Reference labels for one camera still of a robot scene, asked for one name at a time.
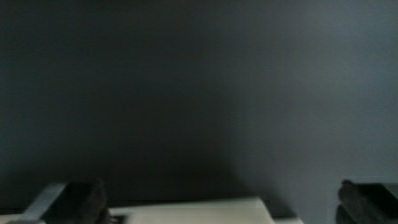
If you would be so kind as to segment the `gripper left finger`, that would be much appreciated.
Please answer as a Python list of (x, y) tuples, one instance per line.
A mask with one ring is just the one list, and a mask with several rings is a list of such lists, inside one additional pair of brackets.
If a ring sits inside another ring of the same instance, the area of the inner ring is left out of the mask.
[(109, 224), (102, 182), (51, 183), (10, 224)]

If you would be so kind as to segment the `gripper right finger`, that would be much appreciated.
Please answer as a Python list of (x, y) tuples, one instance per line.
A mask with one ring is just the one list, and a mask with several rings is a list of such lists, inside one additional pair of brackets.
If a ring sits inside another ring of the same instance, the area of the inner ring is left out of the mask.
[(335, 224), (398, 224), (398, 183), (340, 182)]

